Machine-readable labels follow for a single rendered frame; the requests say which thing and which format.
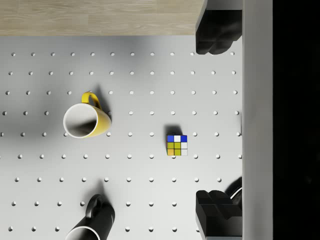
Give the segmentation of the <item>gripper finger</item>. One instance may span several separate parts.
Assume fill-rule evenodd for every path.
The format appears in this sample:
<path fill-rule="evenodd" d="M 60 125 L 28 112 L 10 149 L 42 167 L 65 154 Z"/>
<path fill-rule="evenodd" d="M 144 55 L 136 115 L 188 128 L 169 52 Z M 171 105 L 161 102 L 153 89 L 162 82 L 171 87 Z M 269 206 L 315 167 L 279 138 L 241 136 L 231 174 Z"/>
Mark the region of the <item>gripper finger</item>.
<path fill-rule="evenodd" d="M 242 237 L 242 178 L 225 191 L 199 190 L 195 195 L 196 223 L 202 237 Z"/>
<path fill-rule="evenodd" d="M 196 53 L 219 55 L 242 36 L 241 10 L 205 10 L 195 33 Z"/>

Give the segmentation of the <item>puzzle cube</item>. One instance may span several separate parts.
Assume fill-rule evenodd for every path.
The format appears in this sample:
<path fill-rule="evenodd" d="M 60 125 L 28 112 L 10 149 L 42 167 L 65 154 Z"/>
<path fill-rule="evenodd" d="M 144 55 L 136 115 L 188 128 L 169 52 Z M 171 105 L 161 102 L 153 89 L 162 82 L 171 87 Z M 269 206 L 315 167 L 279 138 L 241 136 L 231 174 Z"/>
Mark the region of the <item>puzzle cube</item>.
<path fill-rule="evenodd" d="M 187 156 L 188 137 L 186 135 L 167 135 L 166 152 L 168 156 Z"/>

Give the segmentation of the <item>black mug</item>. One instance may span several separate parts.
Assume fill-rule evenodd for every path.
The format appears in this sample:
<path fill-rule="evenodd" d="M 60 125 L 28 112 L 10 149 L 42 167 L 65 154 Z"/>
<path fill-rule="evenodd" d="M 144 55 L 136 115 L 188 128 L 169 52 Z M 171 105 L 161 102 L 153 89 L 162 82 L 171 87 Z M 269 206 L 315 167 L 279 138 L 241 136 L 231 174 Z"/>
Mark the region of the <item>black mug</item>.
<path fill-rule="evenodd" d="M 89 200 L 85 216 L 66 235 L 64 240 L 107 240 L 115 221 L 113 207 L 101 194 Z"/>

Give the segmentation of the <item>yellow mug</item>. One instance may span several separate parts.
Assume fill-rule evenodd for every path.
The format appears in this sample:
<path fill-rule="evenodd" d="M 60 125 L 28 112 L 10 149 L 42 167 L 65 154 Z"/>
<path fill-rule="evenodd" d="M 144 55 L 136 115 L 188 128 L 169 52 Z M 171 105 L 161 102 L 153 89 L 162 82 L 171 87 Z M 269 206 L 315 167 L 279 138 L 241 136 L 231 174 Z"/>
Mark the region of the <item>yellow mug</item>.
<path fill-rule="evenodd" d="M 83 93 L 81 103 L 71 106 L 63 117 L 65 131 L 76 139 L 101 135 L 110 128 L 111 123 L 98 97 L 90 91 Z"/>

